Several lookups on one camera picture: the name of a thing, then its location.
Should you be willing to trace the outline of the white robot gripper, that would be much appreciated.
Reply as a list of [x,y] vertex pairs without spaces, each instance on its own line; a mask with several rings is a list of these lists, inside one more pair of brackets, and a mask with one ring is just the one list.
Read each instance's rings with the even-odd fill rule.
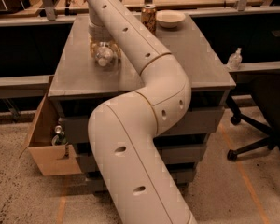
[[[113,37],[101,21],[89,20],[89,34],[91,36],[90,53],[92,58],[94,58],[98,48],[98,42],[110,42]],[[113,57],[120,60],[121,50],[119,45],[115,41],[111,41],[110,48],[113,51]]]

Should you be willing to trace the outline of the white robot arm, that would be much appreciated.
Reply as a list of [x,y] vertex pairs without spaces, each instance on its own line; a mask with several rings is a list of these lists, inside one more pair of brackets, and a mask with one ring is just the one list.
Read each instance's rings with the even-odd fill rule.
[[91,113],[91,150],[123,224],[197,224],[153,140],[187,113],[191,84],[175,56],[120,0],[86,0],[142,78]]

